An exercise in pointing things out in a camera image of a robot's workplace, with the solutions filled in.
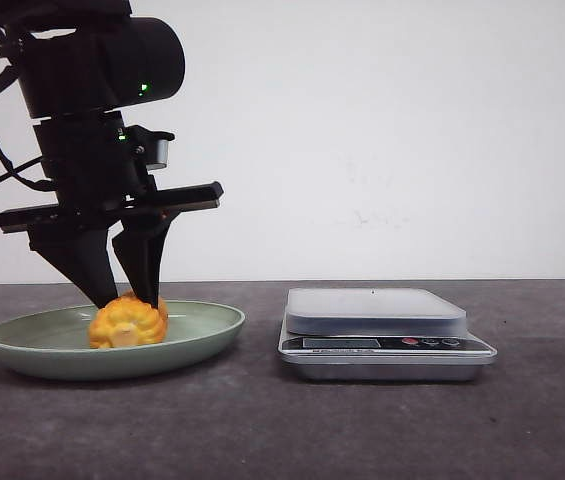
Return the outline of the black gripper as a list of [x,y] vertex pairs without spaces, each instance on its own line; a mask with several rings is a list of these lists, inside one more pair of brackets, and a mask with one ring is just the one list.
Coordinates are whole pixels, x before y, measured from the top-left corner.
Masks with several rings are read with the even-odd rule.
[[57,202],[0,213],[3,232],[27,229],[30,249],[98,308],[118,297],[107,226],[122,221],[112,241],[115,255],[136,297],[157,307],[173,218],[215,208],[223,194],[218,182],[158,189],[151,170],[134,155],[132,127],[123,124],[119,112],[41,121],[34,130]]

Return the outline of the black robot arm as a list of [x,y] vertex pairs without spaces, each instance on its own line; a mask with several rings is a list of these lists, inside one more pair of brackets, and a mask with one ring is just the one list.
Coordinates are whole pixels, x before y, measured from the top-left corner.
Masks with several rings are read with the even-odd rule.
[[173,135],[124,123],[125,106],[173,96],[185,56],[165,22],[126,1],[0,1],[0,93],[18,84],[44,178],[30,189],[56,202],[0,213],[0,230],[30,248],[96,306],[117,296],[116,256],[134,293],[156,304],[165,238],[182,212],[214,208],[222,186],[161,190]]

